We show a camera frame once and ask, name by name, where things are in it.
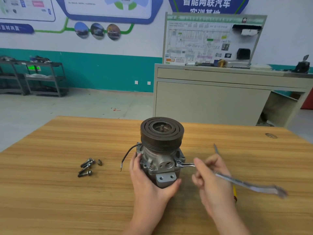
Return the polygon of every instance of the wooden table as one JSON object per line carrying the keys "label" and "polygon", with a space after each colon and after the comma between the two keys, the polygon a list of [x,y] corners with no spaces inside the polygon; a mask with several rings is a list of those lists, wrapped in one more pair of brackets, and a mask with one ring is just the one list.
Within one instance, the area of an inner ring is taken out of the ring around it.
{"label": "wooden table", "polygon": [[[120,234],[130,221],[133,188],[125,152],[140,141],[137,120],[57,117],[0,154],[0,230],[4,235]],[[313,146],[284,128],[183,123],[189,162],[214,153],[233,176],[275,183],[289,197],[237,188],[237,208],[252,234],[313,234]],[[272,133],[278,138],[265,135]],[[77,177],[88,157],[93,175]],[[155,234],[217,234],[191,182],[169,202]]]}

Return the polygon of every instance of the wall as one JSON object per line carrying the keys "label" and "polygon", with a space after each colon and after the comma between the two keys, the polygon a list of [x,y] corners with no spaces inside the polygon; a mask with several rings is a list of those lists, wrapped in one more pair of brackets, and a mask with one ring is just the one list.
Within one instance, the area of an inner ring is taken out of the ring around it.
{"label": "wall", "polygon": [[[62,13],[55,0],[53,6],[55,12]],[[313,54],[312,6],[313,0],[250,0],[243,13],[268,15],[252,63],[296,65],[304,55]],[[153,23],[135,24],[131,32],[118,41],[107,36],[103,40],[92,36],[81,39],[74,31],[34,35],[1,33],[0,55],[16,59],[40,55],[60,61],[72,87],[152,92],[154,64],[162,62],[166,11],[171,12],[168,0],[163,1]],[[62,14],[50,29],[62,29],[66,20]],[[69,20],[67,27],[73,28],[75,23]],[[110,23],[101,24],[106,28]],[[130,24],[117,25],[121,31],[130,27]],[[45,29],[45,26],[34,28]]]}

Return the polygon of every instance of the bolt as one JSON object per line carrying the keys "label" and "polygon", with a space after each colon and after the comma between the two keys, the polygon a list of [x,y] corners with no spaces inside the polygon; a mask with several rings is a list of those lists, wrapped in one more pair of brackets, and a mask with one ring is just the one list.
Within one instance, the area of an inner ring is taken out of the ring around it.
{"label": "bolt", "polygon": [[80,165],[80,167],[84,167],[87,163],[89,163],[90,161],[92,161],[91,158],[88,158],[87,161],[85,161],[82,165]]}
{"label": "bolt", "polygon": [[80,172],[78,174],[83,173],[85,170],[87,170],[89,167],[91,166],[91,164],[87,164],[87,166],[85,166],[82,170],[80,170]]}
{"label": "bolt", "polygon": [[85,173],[78,174],[78,177],[87,176],[87,175],[91,175],[91,174],[92,174],[92,171],[87,171]]}

